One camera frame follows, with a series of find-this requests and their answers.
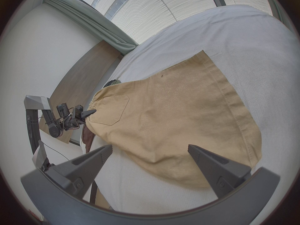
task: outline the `curtain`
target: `curtain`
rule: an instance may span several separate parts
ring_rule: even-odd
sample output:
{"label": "curtain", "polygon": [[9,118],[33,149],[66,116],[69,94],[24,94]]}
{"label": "curtain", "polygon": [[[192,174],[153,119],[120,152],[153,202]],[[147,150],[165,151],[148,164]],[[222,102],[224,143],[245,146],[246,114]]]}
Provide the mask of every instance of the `curtain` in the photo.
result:
{"label": "curtain", "polygon": [[123,55],[135,49],[138,44],[101,13],[79,0],[44,0],[75,20],[99,40],[104,40]]}

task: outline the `brown garment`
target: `brown garment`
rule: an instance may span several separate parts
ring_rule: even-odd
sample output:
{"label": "brown garment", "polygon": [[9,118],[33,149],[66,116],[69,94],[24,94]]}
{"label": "brown garment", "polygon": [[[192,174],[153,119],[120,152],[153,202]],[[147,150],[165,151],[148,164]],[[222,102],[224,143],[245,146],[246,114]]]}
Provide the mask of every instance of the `brown garment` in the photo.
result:
{"label": "brown garment", "polygon": [[81,133],[81,140],[85,144],[85,153],[90,151],[94,137],[95,134],[84,125]]}
{"label": "brown garment", "polygon": [[87,127],[144,169],[185,185],[208,186],[188,153],[195,144],[253,167],[261,133],[237,92],[201,51],[139,81],[103,88]]}

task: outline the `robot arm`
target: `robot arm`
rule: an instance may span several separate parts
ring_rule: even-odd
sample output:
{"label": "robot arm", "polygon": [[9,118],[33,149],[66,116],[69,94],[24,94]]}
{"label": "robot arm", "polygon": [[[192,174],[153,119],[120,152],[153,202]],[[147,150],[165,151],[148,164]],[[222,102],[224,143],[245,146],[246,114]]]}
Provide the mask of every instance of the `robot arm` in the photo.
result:
{"label": "robot arm", "polygon": [[47,123],[49,133],[52,137],[59,137],[64,130],[78,129],[81,124],[85,124],[85,118],[96,112],[96,110],[83,111],[83,106],[77,105],[70,112],[67,104],[58,105],[57,111],[60,118],[56,119],[50,99],[47,97],[29,96],[24,99],[26,108],[26,123],[28,137],[32,149],[33,162],[38,168],[47,170],[51,165],[46,155],[44,144],[40,139],[40,129],[38,124],[38,110],[42,110],[43,116]]}

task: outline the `brown wood panel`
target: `brown wood panel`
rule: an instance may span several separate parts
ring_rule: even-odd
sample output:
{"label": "brown wood panel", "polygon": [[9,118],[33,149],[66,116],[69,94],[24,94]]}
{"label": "brown wood panel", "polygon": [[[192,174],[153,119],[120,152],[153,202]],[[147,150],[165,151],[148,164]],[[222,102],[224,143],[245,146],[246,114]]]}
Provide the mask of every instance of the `brown wood panel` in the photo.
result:
{"label": "brown wood panel", "polygon": [[[50,97],[53,113],[59,118],[56,106],[67,103],[68,107],[82,106],[109,66],[118,58],[120,52],[105,41],[101,41],[83,55],[66,73]],[[45,119],[41,118],[39,127],[49,134]],[[72,130],[64,131],[57,139],[69,143]]]}

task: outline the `bed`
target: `bed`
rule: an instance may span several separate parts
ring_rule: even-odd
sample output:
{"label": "bed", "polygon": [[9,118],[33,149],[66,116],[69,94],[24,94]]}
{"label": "bed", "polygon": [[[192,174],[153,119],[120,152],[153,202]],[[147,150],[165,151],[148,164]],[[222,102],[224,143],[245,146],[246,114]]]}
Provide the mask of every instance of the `bed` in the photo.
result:
{"label": "bed", "polygon": [[[279,20],[248,5],[216,7],[150,37],[119,63],[109,80],[147,78],[204,50],[233,85],[262,133],[265,168],[280,183],[253,224],[283,198],[300,167],[300,44]],[[91,150],[106,145],[95,136]],[[85,145],[81,142],[83,152]],[[117,147],[95,181],[114,210],[137,214],[184,211],[217,199],[210,187],[191,188],[156,177]]]}

